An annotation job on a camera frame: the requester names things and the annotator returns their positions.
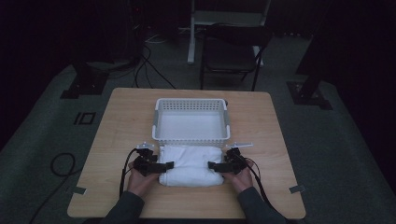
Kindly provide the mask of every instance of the folding chair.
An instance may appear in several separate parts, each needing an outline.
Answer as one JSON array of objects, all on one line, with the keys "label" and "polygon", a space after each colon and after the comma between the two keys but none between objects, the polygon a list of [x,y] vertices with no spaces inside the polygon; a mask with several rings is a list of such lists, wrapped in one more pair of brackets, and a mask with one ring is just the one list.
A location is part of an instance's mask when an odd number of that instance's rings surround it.
[{"label": "folding chair", "polygon": [[245,77],[254,72],[251,90],[256,87],[260,71],[262,52],[271,40],[272,33],[265,26],[242,26],[215,23],[205,29],[201,60],[200,81],[204,88],[205,74],[242,74]]}]

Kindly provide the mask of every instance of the gray carpet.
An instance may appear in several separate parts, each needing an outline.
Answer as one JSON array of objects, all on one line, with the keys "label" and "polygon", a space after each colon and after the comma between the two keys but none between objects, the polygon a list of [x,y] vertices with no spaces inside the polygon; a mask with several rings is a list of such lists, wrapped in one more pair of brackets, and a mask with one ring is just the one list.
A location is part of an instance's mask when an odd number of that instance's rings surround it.
[{"label": "gray carpet", "polygon": [[[188,38],[179,43],[151,39],[149,61],[178,89],[199,89],[198,39],[196,63],[187,64]],[[340,100],[336,88],[322,82],[320,90],[333,110],[313,105],[295,105],[287,81],[304,81],[295,75],[296,68],[309,45],[300,37],[275,37],[264,52],[256,91],[269,92],[290,154],[291,163],[301,185],[306,208],[306,223],[396,223],[396,198],[377,168],[361,134]],[[105,63],[94,63],[107,68]],[[34,109],[0,154],[0,223],[28,223],[36,209],[64,180],[50,170],[52,159],[62,152],[76,157],[75,170],[84,165],[92,140],[105,111],[112,90],[131,87],[134,72],[110,75],[102,95],[80,96],[61,100],[76,73],[69,66],[56,76]],[[243,83],[209,78],[207,90],[249,91],[251,78]],[[147,66],[137,77],[140,88],[171,87]],[[91,125],[75,124],[78,113],[95,112]],[[69,157],[55,162],[59,173],[67,173]],[[78,182],[79,174],[69,177],[43,206],[35,223],[82,223],[66,213],[71,199],[68,188]]]}]

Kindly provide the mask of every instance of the hand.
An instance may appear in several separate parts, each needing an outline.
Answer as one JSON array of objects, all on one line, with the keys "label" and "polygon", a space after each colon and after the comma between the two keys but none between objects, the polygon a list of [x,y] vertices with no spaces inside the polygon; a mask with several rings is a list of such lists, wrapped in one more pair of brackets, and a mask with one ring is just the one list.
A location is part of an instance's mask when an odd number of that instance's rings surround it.
[{"label": "hand", "polygon": [[[252,166],[252,161],[247,161],[248,166]],[[253,186],[253,179],[250,174],[250,170],[248,167],[243,169],[239,174],[235,175],[234,173],[221,173],[226,179],[230,180],[233,184],[233,188],[239,194],[240,192],[244,191]]]},{"label": "hand", "polygon": [[160,174],[143,176],[136,169],[133,169],[133,162],[130,162],[128,166],[131,169],[131,175],[129,176],[127,190],[139,197],[143,197],[149,191],[149,189],[151,189],[152,185],[158,179]]}]

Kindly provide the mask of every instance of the white cloth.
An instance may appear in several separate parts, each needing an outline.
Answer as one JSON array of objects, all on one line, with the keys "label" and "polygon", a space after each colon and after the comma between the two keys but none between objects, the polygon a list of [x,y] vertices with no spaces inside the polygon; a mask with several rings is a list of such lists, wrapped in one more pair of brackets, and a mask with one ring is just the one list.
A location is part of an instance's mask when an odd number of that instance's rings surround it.
[{"label": "white cloth", "polygon": [[221,162],[218,147],[164,146],[160,148],[160,163],[175,162],[173,169],[160,175],[160,183],[173,187],[209,187],[221,185],[221,174],[208,168],[207,163]]}]

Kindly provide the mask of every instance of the gray sleeve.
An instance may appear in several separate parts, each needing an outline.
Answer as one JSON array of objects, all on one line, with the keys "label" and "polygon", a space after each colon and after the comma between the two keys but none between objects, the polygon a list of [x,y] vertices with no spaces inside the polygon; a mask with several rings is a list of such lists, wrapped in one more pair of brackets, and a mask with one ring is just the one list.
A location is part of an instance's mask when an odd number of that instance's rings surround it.
[{"label": "gray sleeve", "polygon": [[116,205],[102,219],[101,224],[135,224],[138,222],[145,202],[137,195],[124,191]]},{"label": "gray sleeve", "polygon": [[238,195],[248,224],[284,224],[286,219],[272,209],[254,187],[245,189]]}]

